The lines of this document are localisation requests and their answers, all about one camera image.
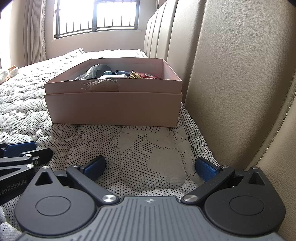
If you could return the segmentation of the clear plastic bag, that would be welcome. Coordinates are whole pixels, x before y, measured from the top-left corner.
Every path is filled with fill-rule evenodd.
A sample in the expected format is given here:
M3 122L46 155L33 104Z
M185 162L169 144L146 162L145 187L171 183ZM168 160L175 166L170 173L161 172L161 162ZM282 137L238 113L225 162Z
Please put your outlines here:
M85 73L76 77L76 80L95 79L99 64L90 67Z

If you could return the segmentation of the beige padded headboard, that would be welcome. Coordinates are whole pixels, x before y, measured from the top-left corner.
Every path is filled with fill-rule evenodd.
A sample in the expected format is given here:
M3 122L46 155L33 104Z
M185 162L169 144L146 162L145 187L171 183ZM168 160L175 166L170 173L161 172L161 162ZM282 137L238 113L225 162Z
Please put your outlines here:
M295 240L295 1L162 1L144 52L182 79L183 102L219 164L268 176Z

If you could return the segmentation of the barred window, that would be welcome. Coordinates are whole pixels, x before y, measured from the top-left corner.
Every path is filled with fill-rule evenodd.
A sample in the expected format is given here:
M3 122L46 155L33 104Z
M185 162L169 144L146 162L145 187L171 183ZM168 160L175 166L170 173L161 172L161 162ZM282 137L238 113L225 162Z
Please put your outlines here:
M138 29L140 1L57 1L54 38Z

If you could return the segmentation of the white box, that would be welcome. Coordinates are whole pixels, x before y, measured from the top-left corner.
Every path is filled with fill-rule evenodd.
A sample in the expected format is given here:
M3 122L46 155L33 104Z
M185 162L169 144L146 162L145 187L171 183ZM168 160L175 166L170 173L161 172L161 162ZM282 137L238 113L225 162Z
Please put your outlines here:
M127 78L126 74L102 75L100 79L121 79Z

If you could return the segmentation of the red lighter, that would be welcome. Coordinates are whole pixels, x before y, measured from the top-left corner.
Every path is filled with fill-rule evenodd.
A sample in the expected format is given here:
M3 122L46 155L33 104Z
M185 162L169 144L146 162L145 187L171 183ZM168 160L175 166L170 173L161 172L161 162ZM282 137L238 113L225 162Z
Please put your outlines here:
M142 72L135 72L135 71L132 71L130 74L129 74L129 77L130 78L147 78L147 79L158 79L158 77L152 75L152 74L149 74L149 73L142 73Z

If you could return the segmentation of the beige curtain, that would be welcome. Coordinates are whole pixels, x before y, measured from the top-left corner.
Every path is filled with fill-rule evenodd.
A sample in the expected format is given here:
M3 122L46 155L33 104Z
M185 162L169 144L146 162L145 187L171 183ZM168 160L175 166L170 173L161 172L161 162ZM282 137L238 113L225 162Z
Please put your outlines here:
M45 10L46 0L25 1L23 22L23 48L25 64L46 60Z

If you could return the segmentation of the white orange plush toy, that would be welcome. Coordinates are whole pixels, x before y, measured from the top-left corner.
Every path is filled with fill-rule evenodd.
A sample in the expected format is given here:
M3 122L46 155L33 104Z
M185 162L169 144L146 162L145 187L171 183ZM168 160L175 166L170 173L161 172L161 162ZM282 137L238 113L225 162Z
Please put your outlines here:
M14 66L11 66L8 69L1 69L0 71L0 84L3 84L4 82L8 81L10 78L16 76L19 72L19 68Z

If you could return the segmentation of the pink cardboard box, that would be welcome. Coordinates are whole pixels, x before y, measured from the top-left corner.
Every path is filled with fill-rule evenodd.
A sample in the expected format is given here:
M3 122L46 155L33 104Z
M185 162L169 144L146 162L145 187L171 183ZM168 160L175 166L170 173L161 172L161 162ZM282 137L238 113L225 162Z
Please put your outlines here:
M158 79L76 80L90 67L135 71ZM182 101L182 80L163 59L88 59L44 85L53 123L116 126L176 126Z

